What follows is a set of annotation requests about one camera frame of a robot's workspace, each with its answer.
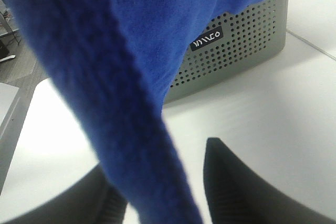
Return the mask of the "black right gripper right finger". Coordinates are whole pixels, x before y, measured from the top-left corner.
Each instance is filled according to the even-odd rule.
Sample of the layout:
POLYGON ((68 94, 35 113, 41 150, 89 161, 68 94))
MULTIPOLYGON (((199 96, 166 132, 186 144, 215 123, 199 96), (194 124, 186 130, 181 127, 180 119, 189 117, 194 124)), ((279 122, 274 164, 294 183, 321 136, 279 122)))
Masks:
POLYGON ((212 223, 333 223, 266 182, 216 137, 206 141, 203 183, 212 223))

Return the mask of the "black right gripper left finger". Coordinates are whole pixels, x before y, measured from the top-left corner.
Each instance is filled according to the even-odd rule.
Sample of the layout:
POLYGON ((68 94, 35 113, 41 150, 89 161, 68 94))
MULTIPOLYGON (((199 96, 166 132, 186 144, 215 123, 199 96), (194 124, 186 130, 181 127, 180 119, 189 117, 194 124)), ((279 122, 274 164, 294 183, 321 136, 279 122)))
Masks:
POLYGON ((97 165, 60 195, 5 223, 122 223, 126 206, 97 165))

